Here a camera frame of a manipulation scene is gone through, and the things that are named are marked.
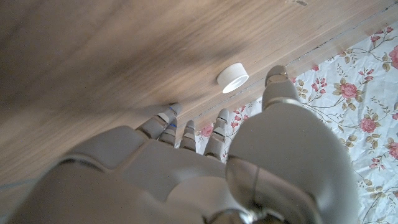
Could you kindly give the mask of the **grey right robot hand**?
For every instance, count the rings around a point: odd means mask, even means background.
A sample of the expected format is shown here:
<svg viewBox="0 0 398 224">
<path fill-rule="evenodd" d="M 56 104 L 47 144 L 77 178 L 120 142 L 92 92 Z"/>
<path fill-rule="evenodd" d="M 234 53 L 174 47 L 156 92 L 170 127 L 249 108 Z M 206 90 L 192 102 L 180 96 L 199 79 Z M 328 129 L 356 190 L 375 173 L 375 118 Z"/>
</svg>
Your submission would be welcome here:
<svg viewBox="0 0 398 224">
<path fill-rule="evenodd" d="M 8 223 L 354 223 L 349 155 L 299 101 L 286 69 L 265 80 L 262 111 L 238 129 L 226 160 L 228 111 L 203 154 L 194 123 L 175 147 L 179 104 L 136 129 L 120 126 L 69 150 Z"/>
</svg>

